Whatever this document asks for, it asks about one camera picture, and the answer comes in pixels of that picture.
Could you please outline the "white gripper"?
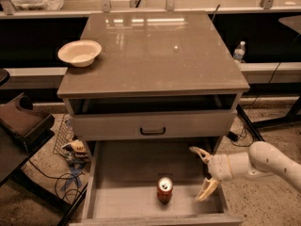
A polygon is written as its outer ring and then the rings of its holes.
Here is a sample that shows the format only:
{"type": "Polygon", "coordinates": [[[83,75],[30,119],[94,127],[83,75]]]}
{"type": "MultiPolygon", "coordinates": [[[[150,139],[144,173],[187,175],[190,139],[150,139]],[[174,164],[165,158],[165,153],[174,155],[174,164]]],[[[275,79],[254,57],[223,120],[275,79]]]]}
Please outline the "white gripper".
{"type": "Polygon", "coordinates": [[[197,202],[204,202],[214,193],[220,182],[233,179],[230,159],[226,154],[211,156],[207,151],[195,146],[190,147],[189,150],[197,154],[204,164],[208,164],[208,171],[212,176],[211,179],[204,179],[201,189],[196,196],[197,202]]]}

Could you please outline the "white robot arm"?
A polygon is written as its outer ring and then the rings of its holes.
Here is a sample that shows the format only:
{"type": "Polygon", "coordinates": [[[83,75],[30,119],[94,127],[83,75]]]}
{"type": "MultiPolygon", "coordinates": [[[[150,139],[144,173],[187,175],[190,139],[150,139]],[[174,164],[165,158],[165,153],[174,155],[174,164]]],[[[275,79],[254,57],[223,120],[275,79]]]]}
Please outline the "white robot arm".
{"type": "Polygon", "coordinates": [[[276,175],[301,192],[301,165],[270,143],[254,142],[244,153],[209,154],[195,146],[189,150],[200,157],[211,175],[204,179],[197,202],[207,200],[222,182],[237,178],[257,180],[276,175]]]}

